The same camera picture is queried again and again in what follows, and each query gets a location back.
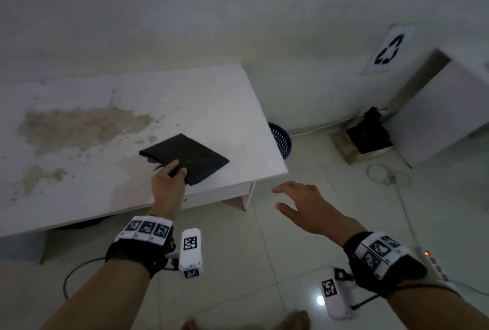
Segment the black wristband with marker tags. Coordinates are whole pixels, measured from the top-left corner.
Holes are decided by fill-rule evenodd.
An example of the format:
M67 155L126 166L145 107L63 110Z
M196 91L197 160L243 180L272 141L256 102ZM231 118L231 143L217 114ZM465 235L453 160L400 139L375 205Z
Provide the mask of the black wristband with marker tags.
M173 222L157 216L135 216L109 246L105 262L127 260L146 268L150 278L164 270L175 253Z
M358 287L387 298L406 280L427 277L427 269L402 244L380 232L361 232L343 245Z

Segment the white table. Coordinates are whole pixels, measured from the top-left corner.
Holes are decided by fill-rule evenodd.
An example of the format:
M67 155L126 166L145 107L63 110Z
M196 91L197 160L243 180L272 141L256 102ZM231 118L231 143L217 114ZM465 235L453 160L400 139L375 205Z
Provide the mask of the white table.
M153 203L139 151L184 134L230 162L183 208L288 173L241 65L0 85L0 263L40 264L47 231Z

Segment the person's right hand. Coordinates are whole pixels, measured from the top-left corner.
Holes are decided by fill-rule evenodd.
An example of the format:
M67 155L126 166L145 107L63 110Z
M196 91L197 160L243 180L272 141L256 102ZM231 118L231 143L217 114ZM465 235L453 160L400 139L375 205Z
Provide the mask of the person's right hand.
M308 233L323 235L340 247L353 236L368 233L356 219L344 215L328 203L315 185L287 181L271 191L275 194L283 193L293 201L293 209L302 216L302 223L295 225Z

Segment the white power strip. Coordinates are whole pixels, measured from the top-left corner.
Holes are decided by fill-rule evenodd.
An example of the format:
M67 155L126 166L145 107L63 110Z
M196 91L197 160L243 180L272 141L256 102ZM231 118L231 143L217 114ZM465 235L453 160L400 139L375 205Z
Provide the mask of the white power strip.
M442 283L448 283L449 277L443 270L437 259L431 254L431 252L423 247L415 248L418 259L423 263L427 269L428 276Z

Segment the person's right forearm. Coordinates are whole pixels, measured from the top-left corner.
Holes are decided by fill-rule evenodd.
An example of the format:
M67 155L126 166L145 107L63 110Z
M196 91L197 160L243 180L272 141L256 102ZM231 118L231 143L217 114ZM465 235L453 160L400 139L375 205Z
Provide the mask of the person's right forearm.
M429 279L400 283L386 301L407 330L489 330L488 316Z

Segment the cardboard box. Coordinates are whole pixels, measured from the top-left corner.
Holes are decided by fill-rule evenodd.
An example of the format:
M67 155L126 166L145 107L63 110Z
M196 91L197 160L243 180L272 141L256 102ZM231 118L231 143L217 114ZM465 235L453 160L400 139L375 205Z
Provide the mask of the cardboard box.
M349 165L357 164L360 162L365 162L367 160L371 160L373 158L376 158L380 155L383 155L393 149L394 145L391 148L385 148L382 150L370 152L367 154L361 154L358 149L355 147L355 145L351 142L349 136L346 133L347 128L341 129L336 135L335 135L335 145L338 148L339 152L345 159L345 161Z

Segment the blue plastic basket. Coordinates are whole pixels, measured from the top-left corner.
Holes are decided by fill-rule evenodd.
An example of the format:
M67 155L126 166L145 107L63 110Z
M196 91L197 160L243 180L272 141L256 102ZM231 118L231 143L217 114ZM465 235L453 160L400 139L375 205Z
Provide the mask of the blue plastic basket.
M286 160L290 156L292 150L292 140L289 133L275 123L268 122L268 126L283 159Z

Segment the black device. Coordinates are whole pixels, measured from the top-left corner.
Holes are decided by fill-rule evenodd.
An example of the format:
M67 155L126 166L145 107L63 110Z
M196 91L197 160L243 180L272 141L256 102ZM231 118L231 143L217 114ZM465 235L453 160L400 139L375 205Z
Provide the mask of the black device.
M381 113L376 107L367 110L362 121L346 129L351 142L361 154L391 148L389 132L382 126Z

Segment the black cloth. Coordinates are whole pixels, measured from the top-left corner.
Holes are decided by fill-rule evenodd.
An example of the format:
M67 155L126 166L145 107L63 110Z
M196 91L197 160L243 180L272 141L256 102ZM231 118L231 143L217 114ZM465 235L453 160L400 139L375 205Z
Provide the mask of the black cloth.
M179 164L169 176L175 176L184 167L187 169L185 184L189 186L203 182L230 162L224 156L184 134L175 135L140 150L139 155L146 158L149 163L157 164L155 170L178 160Z

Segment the white cabinet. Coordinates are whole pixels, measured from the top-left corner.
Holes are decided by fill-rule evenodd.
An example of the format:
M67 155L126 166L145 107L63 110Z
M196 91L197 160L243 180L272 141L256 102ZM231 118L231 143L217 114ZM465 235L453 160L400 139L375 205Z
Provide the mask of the white cabinet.
M436 49L389 108L385 127L410 168L489 125L489 45Z

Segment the person's left forearm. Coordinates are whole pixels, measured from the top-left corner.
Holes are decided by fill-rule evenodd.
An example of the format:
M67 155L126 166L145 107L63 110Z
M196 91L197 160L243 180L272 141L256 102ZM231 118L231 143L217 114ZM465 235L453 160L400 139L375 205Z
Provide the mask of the person's left forearm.
M131 330L150 280L145 266L111 259L40 330Z

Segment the person's right foot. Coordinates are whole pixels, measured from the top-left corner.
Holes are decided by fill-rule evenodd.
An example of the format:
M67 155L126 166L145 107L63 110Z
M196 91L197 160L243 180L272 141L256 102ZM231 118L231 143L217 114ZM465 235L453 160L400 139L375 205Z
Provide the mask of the person's right foot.
M311 320L306 310L288 313L273 330L311 330Z

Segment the person's left hand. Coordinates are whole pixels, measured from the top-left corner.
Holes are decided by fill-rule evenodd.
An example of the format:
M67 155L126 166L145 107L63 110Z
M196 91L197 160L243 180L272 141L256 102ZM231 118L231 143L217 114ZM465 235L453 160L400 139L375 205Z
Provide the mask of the person's left hand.
M148 215L175 222L181 211L181 203L185 194L185 186L176 184L170 173L180 164L173 160L161 168L151 179L151 191L154 203Z

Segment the white recycling sign sheet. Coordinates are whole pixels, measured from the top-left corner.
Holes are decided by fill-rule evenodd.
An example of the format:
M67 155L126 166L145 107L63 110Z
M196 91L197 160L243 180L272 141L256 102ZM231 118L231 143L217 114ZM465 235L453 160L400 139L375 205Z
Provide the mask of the white recycling sign sheet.
M395 24L388 29L381 44L360 74L386 73L399 59L401 51L411 43L419 29L418 24Z

